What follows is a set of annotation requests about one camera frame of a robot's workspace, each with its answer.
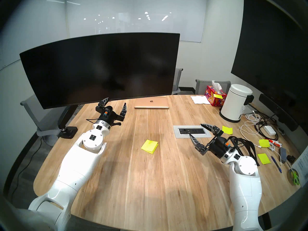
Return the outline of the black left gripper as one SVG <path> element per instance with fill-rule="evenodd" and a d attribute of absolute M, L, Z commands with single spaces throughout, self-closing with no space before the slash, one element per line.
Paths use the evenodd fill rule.
<path fill-rule="evenodd" d="M 124 121 L 125 115 L 127 113 L 127 104 L 124 103 L 122 111 L 120 115 L 118 115 L 113 111 L 112 106 L 106 107 L 106 104 L 108 103 L 108 101 L 109 101 L 109 98 L 107 97 L 101 100 L 98 103 L 98 106 L 96 106 L 96 111 L 101 114 L 99 118 L 97 119 L 96 123 L 100 120 L 100 121 L 103 121 L 104 123 L 107 123 L 109 126 L 115 126 L 115 125 L 121 126 L 121 122 Z"/>

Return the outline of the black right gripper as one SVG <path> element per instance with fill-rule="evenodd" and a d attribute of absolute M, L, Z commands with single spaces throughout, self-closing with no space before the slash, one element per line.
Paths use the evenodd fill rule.
<path fill-rule="evenodd" d="M 215 136 L 209 143 L 203 145 L 192 134 L 189 134 L 191 142 L 193 143 L 195 149 L 200 152 L 201 155 L 204 155 L 205 153 L 210 151 L 219 159 L 228 159 L 234 152 L 235 148 L 231 147 L 227 143 L 227 139 L 222 137 L 222 134 L 224 132 L 221 132 L 221 129 L 215 125 L 201 124 L 201 126 L 212 132 Z"/>

